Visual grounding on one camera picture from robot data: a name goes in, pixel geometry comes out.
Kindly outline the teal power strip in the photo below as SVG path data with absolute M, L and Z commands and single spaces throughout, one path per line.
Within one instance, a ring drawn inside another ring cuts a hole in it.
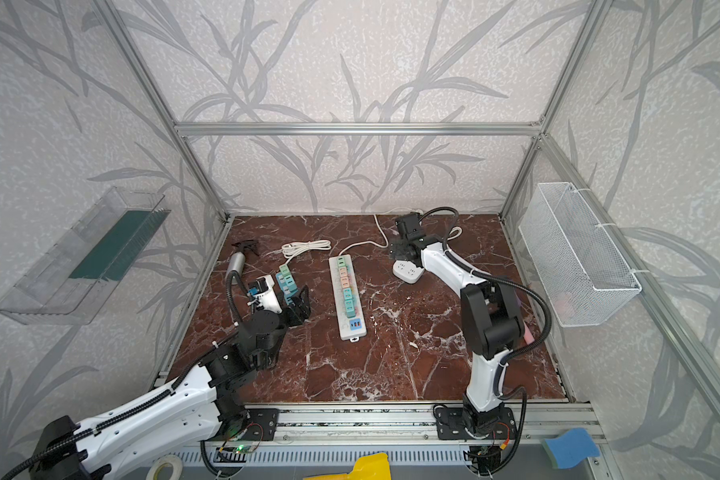
M 283 292 L 284 299 L 287 304 L 293 303 L 293 298 L 298 295 L 299 288 L 293 278 L 290 270 L 283 265 L 282 268 L 276 273 L 276 280 Z

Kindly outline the long white power strip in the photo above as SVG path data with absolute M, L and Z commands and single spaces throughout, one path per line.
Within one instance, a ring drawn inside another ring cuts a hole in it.
M 330 257 L 329 268 L 340 337 L 344 341 L 358 342 L 367 335 L 367 326 L 351 256 Z

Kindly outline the square white power socket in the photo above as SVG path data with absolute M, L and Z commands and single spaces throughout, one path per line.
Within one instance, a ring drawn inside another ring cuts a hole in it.
M 425 269 L 417 266 L 414 262 L 408 260 L 396 260 L 393 264 L 393 274 L 400 280 L 408 284 L 417 283 Z

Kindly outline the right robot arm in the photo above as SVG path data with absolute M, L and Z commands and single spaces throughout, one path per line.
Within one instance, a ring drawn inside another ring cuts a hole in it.
M 524 386 L 504 392 L 506 370 L 511 360 L 545 343 L 553 316 L 537 292 L 469 264 L 450 247 L 447 234 L 427 234 L 422 226 L 424 219 L 441 210 L 436 207 L 423 214 L 411 212 L 396 218 L 399 238 L 392 242 L 390 256 L 397 266 L 411 265 L 434 274 L 460 297 L 461 328 L 473 354 L 463 418 L 471 432 L 480 435 L 498 420 L 506 400 L 526 392 Z M 537 303 L 544 322 L 539 337 L 520 348 L 516 344 L 524 337 L 526 327 L 518 292 Z

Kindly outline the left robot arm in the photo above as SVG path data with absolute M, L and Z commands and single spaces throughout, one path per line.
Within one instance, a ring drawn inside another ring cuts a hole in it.
M 189 442 L 245 430 L 250 414 L 240 388 L 276 365 L 288 330 L 311 315 L 307 286 L 291 297 L 267 288 L 253 304 L 249 320 L 177 378 L 97 416 L 47 424 L 33 455 L 5 478 L 110 479 Z

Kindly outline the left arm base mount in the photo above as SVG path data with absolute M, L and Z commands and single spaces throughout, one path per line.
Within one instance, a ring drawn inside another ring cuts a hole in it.
M 231 423 L 225 432 L 225 438 L 230 441 L 273 441 L 279 415 L 280 410 L 277 408 L 249 409 L 241 419 Z

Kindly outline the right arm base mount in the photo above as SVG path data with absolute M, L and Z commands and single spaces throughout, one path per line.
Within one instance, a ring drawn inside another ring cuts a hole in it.
M 439 440 L 500 440 L 516 438 L 514 412 L 505 403 L 488 412 L 469 405 L 435 404 L 432 408 Z

